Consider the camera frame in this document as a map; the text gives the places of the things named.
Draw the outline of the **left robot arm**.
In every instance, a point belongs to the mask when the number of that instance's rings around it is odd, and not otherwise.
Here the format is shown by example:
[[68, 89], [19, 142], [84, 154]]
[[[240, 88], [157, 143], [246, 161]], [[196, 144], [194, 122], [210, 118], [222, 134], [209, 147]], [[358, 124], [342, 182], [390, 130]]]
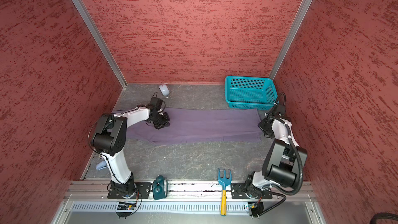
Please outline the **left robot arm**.
[[104, 159], [111, 174], [109, 198], [131, 199], [140, 194], [123, 150], [127, 128], [143, 121], [152, 123], [157, 130], [170, 126], [170, 117], [165, 110], [149, 105], [138, 106], [123, 113], [104, 114], [90, 136], [90, 147]]

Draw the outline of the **purple trousers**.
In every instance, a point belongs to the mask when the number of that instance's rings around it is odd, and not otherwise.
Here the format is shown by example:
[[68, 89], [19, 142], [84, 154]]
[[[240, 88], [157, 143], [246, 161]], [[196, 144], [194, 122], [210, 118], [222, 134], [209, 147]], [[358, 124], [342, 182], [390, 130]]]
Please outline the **purple trousers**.
[[117, 117], [127, 118], [126, 137], [150, 143], [172, 145], [194, 142], [258, 142], [262, 131], [260, 116], [249, 110], [187, 110], [168, 108], [170, 126], [155, 129], [139, 120], [146, 111], [140, 109]]

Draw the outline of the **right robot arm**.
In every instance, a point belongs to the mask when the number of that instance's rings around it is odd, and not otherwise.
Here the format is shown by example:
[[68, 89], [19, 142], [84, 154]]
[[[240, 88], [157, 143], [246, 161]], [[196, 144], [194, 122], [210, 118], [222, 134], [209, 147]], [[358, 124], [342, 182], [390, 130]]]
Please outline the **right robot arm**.
[[266, 191], [276, 188], [282, 194], [297, 194], [304, 181], [304, 165], [307, 151], [296, 142], [291, 122], [267, 115], [258, 127], [264, 136], [273, 142], [265, 157], [262, 170], [248, 175], [245, 182], [246, 195], [257, 199], [267, 195]]

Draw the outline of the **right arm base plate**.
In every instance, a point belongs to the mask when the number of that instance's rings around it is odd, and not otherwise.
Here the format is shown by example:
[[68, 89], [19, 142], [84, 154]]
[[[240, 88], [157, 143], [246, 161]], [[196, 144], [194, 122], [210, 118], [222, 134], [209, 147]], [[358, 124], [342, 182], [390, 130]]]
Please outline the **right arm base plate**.
[[265, 190], [261, 190], [254, 186], [247, 186], [245, 183], [232, 183], [230, 186], [232, 199], [259, 200], [262, 197], [262, 199], [268, 200], [273, 198], [272, 195]]

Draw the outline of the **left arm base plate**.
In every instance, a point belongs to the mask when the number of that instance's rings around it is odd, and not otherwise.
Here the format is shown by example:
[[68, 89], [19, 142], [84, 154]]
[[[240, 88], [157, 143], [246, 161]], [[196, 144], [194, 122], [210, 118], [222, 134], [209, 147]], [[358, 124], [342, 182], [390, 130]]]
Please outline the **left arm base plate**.
[[117, 184], [113, 181], [108, 185], [108, 199], [148, 199], [151, 193], [152, 183]]

